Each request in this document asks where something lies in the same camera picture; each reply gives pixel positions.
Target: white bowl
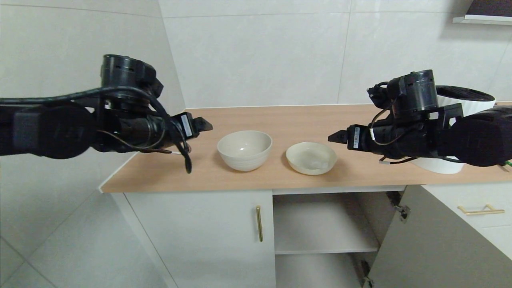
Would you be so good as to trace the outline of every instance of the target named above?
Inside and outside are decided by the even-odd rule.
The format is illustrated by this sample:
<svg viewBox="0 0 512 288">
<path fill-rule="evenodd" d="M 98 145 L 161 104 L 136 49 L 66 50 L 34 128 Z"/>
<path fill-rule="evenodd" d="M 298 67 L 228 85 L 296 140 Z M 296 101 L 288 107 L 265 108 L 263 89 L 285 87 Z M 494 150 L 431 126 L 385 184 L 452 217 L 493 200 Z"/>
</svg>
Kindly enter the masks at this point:
<svg viewBox="0 0 512 288">
<path fill-rule="evenodd" d="M 338 156 L 329 146 L 316 142 L 297 143 L 286 150 L 286 159 L 297 172 L 306 175 L 327 173 Z"/>
<path fill-rule="evenodd" d="M 239 171 L 252 171 L 267 160 L 272 138 L 260 131 L 238 131 L 224 136 L 217 150 L 226 164 Z"/>
</svg>

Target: barcode label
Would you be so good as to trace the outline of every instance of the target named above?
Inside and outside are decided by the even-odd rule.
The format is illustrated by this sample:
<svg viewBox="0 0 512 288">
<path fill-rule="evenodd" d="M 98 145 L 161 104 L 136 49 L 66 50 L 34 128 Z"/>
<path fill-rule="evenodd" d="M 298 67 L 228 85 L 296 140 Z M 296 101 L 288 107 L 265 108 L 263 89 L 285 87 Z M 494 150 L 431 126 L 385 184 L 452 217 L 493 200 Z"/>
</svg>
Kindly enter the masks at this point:
<svg viewBox="0 0 512 288">
<path fill-rule="evenodd" d="M 354 129 L 354 149 L 358 149 L 359 148 L 359 133 L 361 131 L 361 128 L 359 127 L 356 127 Z"/>
<path fill-rule="evenodd" d="M 185 128 L 185 134 L 187 137 L 192 136 L 192 130 L 190 129 L 190 124 L 188 123 L 187 115 L 181 115 L 181 122 L 183 123 L 183 127 Z"/>
</svg>

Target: wooden countertop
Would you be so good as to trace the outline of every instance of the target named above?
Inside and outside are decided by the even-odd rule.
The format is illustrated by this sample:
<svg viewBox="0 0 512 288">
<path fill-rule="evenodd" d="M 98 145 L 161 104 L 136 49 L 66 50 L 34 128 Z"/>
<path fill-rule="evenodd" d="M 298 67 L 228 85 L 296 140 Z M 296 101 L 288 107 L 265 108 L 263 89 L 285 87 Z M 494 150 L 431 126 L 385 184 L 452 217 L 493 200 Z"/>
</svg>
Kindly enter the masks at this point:
<svg viewBox="0 0 512 288">
<path fill-rule="evenodd" d="M 214 126 L 189 142 L 192 146 L 191 174 L 183 157 L 139 153 L 121 168 L 102 190 L 112 192 L 170 192 L 198 190 L 251 190 L 342 186 L 386 186 L 408 184 L 511 181 L 512 171 L 500 167 L 465 165 L 454 175 L 442 175 L 411 163 L 381 165 L 381 156 L 349 151 L 346 145 L 329 143 L 327 137 L 351 124 L 367 125 L 379 111 L 373 105 L 284 106 L 190 109 Z M 217 152 L 217 142 L 240 130 L 259 130 L 273 138 L 268 160 L 251 172 L 229 168 Z M 293 170 L 285 157 L 291 145 L 302 141 L 332 147 L 338 162 L 324 175 L 307 176 Z"/>
</svg>

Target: white tile wall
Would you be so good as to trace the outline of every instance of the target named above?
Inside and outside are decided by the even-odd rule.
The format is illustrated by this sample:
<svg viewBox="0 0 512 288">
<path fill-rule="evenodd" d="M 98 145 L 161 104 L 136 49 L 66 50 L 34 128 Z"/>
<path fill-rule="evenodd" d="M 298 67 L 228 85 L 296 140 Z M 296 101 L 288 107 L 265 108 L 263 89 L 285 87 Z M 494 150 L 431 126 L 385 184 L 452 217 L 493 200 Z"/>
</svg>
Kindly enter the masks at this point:
<svg viewBox="0 0 512 288">
<path fill-rule="evenodd" d="M 159 0 L 162 16 L 350 12 L 350 0 Z"/>
<path fill-rule="evenodd" d="M 501 101 L 512 101 L 512 39 L 501 59 L 491 83 L 489 94 Z"/>
<path fill-rule="evenodd" d="M 2 157 L 0 234 L 29 257 L 100 182 L 95 151 L 67 160 Z"/>
<path fill-rule="evenodd" d="M 120 54 L 155 67 L 169 114 L 184 109 L 162 19 L 3 6 L 2 22 L 1 97 L 55 96 L 99 87 L 103 55 Z"/>
<path fill-rule="evenodd" d="M 442 12 L 465 14 L 473 0 L 352 0 L 353 12 Z"/>
<path fill-rule="evenodd" d="M 23 258 L 0 239 L 0 286 L 23 264 Z"/>
<path fill-rule="evenodd" d="M 34 268 L 24 263 L 2 288 L 55 288 Z"/>
<path fill-rule="evenodd" d="M 347 13 L 164 22 L 187 108 L 336 103 Z"/>
<path fill-rule="evenodd" d="M 71 8 L 161 17 L 158 0 L 2 0 L 2 5 Z"/>
<path fill-rule="evenodd" d="M 498 100 L 511 99 L 507 55 L 499 66 L 510 29 L 451 23 L 471 2 L 160 0 L 160 6 L 188 108 L 370 103 L 366 88 L 422 69 L 434 69 L 437 84 L 484 92 L 492 85 Z M 350 12 L 350 24 L 348 14 L 338 24 L 329 20 L 343 12 Z M 341 38 L 349 27 L 346 41 L 324 34 L 333 25 Z M 343 67 L 343 76 L 335 67 Z"/>
<path fill-rule="evenodd" d="M 433 69 L 437 85 L 486 92 L 512 30 L 452 24 L 445 13 L 353 13 L 338 103 L 370 103 L 366 88 Z"/>
<path fill-rule="evenodd" d="M 125 1 L 123 7 L 139 2 Z M 1 18 L 0 97 L 54 96 L 98 87 L 102 56 L 115 53 L 153 65 L 165 85 L 160 99 L 168 113 L 184 109 L 161 18 L 9 5 L 2 5 Z M 69 160 L 2 157 L 2 237 L 29 257 L 129 156 L 90 149 Z"/>
<path fill-rule="evenodd" d="M 99 192 L 29 261 L 57 287 L 167 287 L 111 195 Z"/>
</svg>

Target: cabinet handle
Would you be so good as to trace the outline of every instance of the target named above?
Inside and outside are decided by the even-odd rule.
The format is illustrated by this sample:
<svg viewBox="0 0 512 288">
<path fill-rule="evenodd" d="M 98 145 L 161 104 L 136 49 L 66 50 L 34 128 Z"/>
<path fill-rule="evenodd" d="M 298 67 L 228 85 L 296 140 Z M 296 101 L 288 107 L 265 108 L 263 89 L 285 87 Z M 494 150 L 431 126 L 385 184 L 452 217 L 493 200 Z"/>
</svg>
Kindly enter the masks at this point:
<svg viewBox="0 0 512 288">
<path fill-rule="evenodd" d="M 457 208 L 460 209 L 460 211 L 462 211 L 464 214 L 466 214 L 467 216 L 471 216 L 471 215 L 486 215 L 486 214 L 501 214 L 501 213 L 505 213 L 505 210 L 503 209 L 494 209 L 494 207 L 492 207 L 490 204 L 487 204 L 485 205 L 487 208 L 489 208 L 490 210 L 480 210 L 480 211 L 468 211 L 466 210 L 464 207 L 462 206 L 458 206 Z"/>
<path fill-rule="evenodd" d="M 263 242 L 263 228 L 261 226 L 261 206 L 256 206 L 256 219 L 258 221 L 258 234 L 260 236 L 260 242 Z"/>
</svg>

